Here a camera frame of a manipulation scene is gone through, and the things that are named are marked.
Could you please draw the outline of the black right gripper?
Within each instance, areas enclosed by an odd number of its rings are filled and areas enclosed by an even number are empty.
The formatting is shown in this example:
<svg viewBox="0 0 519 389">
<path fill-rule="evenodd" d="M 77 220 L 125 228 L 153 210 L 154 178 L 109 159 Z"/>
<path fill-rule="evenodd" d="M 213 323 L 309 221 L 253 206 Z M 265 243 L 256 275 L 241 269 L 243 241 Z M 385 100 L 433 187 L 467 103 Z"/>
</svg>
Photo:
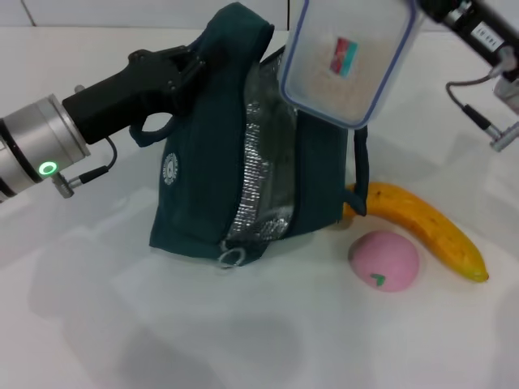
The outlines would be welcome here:
<svg viewBox="0 0 519 389">
<path fill-rule="evenodd" d="M 489 65 L 511 58 L 518 71 L 518 30 L 483 1 L 420 1 L 430 19 L 443 24 Z"/>
</svg>

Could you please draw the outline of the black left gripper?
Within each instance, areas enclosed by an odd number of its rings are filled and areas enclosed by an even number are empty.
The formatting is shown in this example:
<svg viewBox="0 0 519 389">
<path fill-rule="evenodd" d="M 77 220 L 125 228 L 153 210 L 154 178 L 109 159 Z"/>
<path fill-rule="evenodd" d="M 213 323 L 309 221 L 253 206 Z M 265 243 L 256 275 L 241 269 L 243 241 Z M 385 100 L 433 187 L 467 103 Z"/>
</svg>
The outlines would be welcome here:
<svg viewBox="0 0 519 389">
<path fill-rule="evenodd" d="M 62 101 L 90 145 L 155 113 L 189 113 L 226 65 L 226 50 L 196 53 L 184 45 L 157 52 L 140 49 L 128 61 L 117 74 Z"/>
</svg>

